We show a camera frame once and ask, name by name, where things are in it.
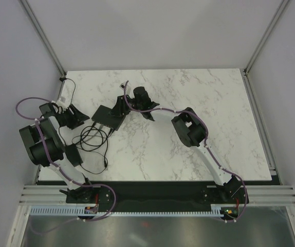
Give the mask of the black network switch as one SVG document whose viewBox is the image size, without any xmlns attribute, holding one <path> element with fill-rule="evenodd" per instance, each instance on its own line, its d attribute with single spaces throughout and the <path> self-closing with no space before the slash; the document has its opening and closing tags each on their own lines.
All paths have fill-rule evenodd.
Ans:
<svg viewBox="0 0 295 247">
<path fill-rule="evenodd" d="M 109 115 L 110 110 L 111 108 L 100 105 L 91 117 L 91 119 L 93 122 L 117 131 L 122 123 L 112 123 L 112 116 Z"/>
</svg>

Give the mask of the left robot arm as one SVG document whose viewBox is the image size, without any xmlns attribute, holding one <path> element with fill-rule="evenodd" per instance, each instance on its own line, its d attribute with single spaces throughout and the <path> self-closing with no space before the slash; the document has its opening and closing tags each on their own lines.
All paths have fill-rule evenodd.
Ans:
<svg viewBox="0 0 295 247">
<path fill-rule="evenodd" d="M 74 105 L 63 109 L 54 102 L 39 106 L 41 117 L 33 118 L 34 124 L 19 130 L 21 139 L 30 160 L 53 170 L 66 183 L 67 188 L 60 193 L 66 196 L 66 203 L 94 203 L 97 192 L 91 187 L 89 179 L 77 167 L 83 159 L 75 144 L 67 145 L 57 133 L 57 127 L 71 130 L 84 124 L 88 116 L 80 112 Z"/>
</svg>

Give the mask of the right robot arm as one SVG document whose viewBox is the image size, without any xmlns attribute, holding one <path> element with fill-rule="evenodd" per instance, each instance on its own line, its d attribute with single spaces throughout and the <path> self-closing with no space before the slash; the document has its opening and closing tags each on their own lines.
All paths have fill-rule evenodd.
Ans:
<svg viewBox="0 0 295 247">
<path fill-rule="evenodd" d="M 171 123 L 184 146 L 191 148 L 201 158 L 202 162 L 209 169 L 214 183 L 218 189 L 218 197 L 224 203 L 230 203 L 236 198 L 241 187 L 240 181 L 234 173 L 227 171 L 212 152 L 208 144 L 208 129 L 203 121 L 196 115 L 192 108 L 181 111 L 160 107 L 158 103 L 152 101 L 144 87 L 134 89 L 134 97 L 131 98 L 121 85 L 123 95 L 117 97 L 115 106 L 109 115 L 112 117 L 124 117 L 131 111 L 139 112 L 145 119 L 155 121 L 157 111 L 175 113 L 176 116 Z"/>
</svg>

